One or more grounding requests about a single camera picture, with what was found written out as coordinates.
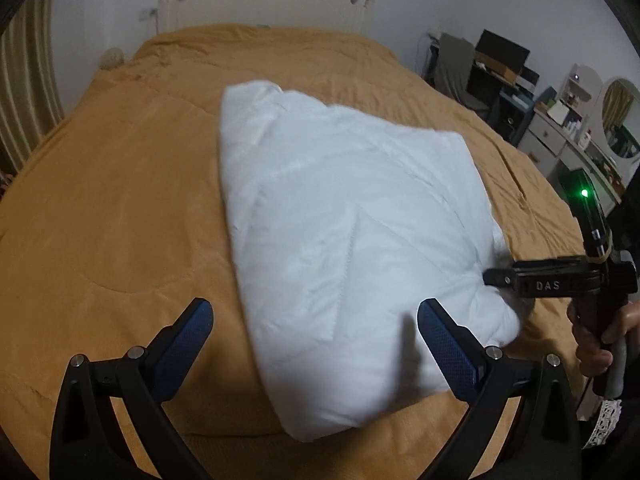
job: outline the human hand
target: human hand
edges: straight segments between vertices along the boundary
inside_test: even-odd
[[[611,366],[613,355],[601,349],[596,336],[576,321],[573,302],[569,304],[566,314],[574,326],[572,332],[578,343],[575,356],[580,360],[580,372],[587,377],[603,374]],[[602,333],[602,342],[611,344],[625,335],[630,357],[635,359],[640,351],[640,301],[626,304],[618,311],[611,325]]]

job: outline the round mirror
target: round mirror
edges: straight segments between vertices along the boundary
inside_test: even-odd
[[[617,156],[640,153],[640,93],[626,79],[609,85],[602,102],[602,126],[607,144]]]

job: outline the bottle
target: bottle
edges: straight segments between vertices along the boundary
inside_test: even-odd
[[[581,150],[586,150],[590,142],[591,130],[587,130],[580,136],[580,139],[578,140],[578,148],[580,148]]]
[[[569,124],[567,124],[566,128],[564,129],[566,131],[566,136],[571,140],[575,139],[577,125],[578,125],[577,121],[571,121],[569,122]]]

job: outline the white pillow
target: white pillow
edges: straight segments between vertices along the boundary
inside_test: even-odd
[[[417,332],[425,298],[484,345],[517,336],[516,311],[482,282],[509,254],[458,134],[264,81],[226,90],[220,131],[242,306],[292,437],[362,426],[447,389]]]

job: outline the computer monitor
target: computer monitor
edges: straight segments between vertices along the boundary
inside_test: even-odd
[[[523,46],[513,43],[513,41],[509,41],[486,29],[482,32],[482,36],[480,36],[478,40],[476,52],[481,52],[495,59],[516,74],[520,74],[530,53],[530,51]]]
[[[516,79],[516,86],[529,97],[533,97],[533,94],[536,92],[538,79],[540,79],[539,74],[534,72],[532,69],[523,66],[522,72],[520,72],[520,75]]]

